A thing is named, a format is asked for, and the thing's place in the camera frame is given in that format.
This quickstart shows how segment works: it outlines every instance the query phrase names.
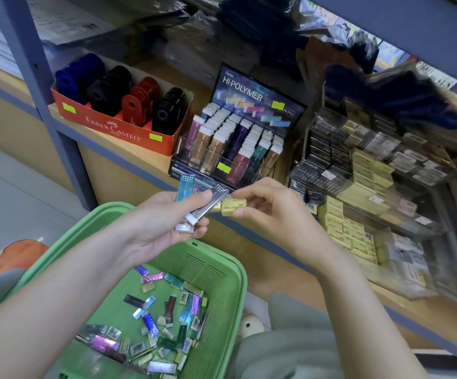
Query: orange object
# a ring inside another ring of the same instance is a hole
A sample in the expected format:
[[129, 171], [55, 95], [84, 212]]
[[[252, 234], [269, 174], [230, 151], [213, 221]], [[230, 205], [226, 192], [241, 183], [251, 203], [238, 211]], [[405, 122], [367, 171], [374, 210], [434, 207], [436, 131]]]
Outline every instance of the orange object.
[[30, 268], [46, 253], [48, 246], [35, 240], [17, 241], [0, 251], [0, 274], [17, 268]]

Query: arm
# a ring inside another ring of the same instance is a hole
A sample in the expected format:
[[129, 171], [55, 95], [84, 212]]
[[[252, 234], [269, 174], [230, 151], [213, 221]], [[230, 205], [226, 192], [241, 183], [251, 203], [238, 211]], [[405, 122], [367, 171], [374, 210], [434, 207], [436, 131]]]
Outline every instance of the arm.
[[[0, 305], [0, 377], [42, 377], [129, 270], [192, 235], [172, 229], [211, 192], [161, 192], [80, 242]], [[203, 218], [193, 237], [206, 233]]]
[[358, 263], [333, 243], [293, 191], [264, 178], [232, 196], [249, 203], [235, 217], [255, 222], [318, 278], [346, 378], [428, 378]]

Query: hand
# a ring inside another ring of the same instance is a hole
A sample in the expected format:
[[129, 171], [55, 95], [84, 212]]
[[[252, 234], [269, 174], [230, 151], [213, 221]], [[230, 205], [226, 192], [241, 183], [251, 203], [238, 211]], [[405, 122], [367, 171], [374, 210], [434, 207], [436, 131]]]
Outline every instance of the hand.
[[275, 179], [263, 178], [232, 193], [234, 198], [246, 198], [248, 206], [234, 211], [235, 218], [254, 222], [276, 244], [298, 259], [313, 257], [312, 262], [324, 253], [324, 246], [335, 248], [334, 243], [314, 219], [295, 191]]
[[197, 223], [193, 234], [179, 233], [174, 228], [183, 216], [210, 200], [211, 190], [192, 194], [180, 202], [176, 202], [176, 192], [162, 191], [118, 218], [107, 229], [124, 238], [125, 251], [132, 266], [137, 266], [175, 243], [205, 235], [209, 224], [207, 218]]

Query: red cardboard box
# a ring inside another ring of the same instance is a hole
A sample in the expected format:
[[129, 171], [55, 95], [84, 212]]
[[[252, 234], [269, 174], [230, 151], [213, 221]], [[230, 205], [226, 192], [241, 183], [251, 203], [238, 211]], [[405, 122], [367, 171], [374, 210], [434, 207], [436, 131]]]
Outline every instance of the red cardboard box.
[[[119, 63], [118, 61], [113, 61], [102, 56], [99, 57], [104, 61], [106, 70], [112, 69], [116, 65], [125, 66], [132, 74], [132, 85], [137, 85], [146, 76], [153, 77], [160, 85], [160, 99], [163, 98], [169, 89], [175, 86], [167, 81], [155, 77], [152, 74], [148, 74], [142, 70], [127, 66], [124, 63]], [[82, 105], [61, 95], [57, 91], [56, 84], [53, 84], [51, 87], [53, 98], [57, 104], [58, 111], [60, 112], [60, 115], [65, 119], [97, 130], [99, 132], [112, 135], [113, 137], [122, 139], [124, 141], [131, 142], [165, 156], [172, 155], [176, 146], [177, 139], [187, 130], [189, 123], [193, 118], [193, 115], [190, 112], [190, 105], [194, 98], [194, 93], [186, 89], [183, 90], [185, 91], [187, 99], [187, 112], [183, 118], [183, 121], [176, 130], [176, 133], [174, 133], [174, 135], [165, 135], [151, 130], [151, 120], [147, 121], [143, 127], [131, 125], [125, 121], [122, 121], [121, 112], [119, 112], [114, 117], [107, 116], [106, 114], [92, 110], [92, 108], [90, 108], [89, 102], [86, 105]]]

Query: shelf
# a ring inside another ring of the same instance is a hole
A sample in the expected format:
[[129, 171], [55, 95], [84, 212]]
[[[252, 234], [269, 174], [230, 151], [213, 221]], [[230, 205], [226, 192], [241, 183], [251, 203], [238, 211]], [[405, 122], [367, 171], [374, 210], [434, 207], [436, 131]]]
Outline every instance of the shelf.
[[0, 98], [41, 120], [25, 81], [0, 70]]
[[311, 1], [457, 79], [457, 2]]
[[[209, 100], [210, 93], [198, 83], [187, 82], [187, 76], [164, 70], [158, 62], [137, 67], [177, 85], [193, 90], [194, 113]], [[60, 117], [56, 106], [49, 106], [58, 131], [80, 145], [112, 161], [161, 190], [174, 191], [178, 181], [167, 175], [170, 157], [162, 156], [110, 135], [69, 122]], [[268, 240], [254, 227], [220, 215], [211, 216], [214, 233], [206, 242], [235, 255], [248, 273], [249, 289], [263, 299], [272, 291], [285, 292], [316, 308], [325, 310], [321, 288], [316, 278], [302, 263]], [[445, 297], [409, 301], [380, 286], [372, 285], [394, 321], [426, 338], [436, 346], [457, 355], [457, 304]]]

